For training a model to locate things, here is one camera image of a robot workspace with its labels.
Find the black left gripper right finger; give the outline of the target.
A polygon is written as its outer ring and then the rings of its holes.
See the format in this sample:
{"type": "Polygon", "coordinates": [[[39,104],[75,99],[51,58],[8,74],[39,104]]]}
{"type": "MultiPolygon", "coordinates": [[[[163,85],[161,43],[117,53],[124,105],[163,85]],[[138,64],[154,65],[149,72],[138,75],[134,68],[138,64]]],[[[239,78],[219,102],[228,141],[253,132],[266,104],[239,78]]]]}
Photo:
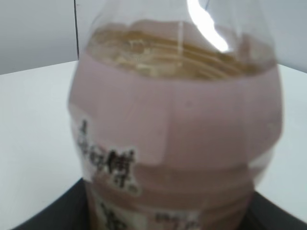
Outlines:
{"type": "Polygon", "coordinates": [[[247,212],[248,230],[305,230],[307,224],[255,192],[247,212]]]}

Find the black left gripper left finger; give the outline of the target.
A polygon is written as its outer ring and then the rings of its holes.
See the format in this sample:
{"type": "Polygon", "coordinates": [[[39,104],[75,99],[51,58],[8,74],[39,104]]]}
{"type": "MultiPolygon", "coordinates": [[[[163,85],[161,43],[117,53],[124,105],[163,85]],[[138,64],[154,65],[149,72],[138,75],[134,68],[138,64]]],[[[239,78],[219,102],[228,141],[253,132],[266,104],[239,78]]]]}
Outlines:
{"type": "Polygon", "coordinates": [[[14,227],[15,230],[89,230],[90,228],[83,179],[76,182],[47,208],[14,227]]]}

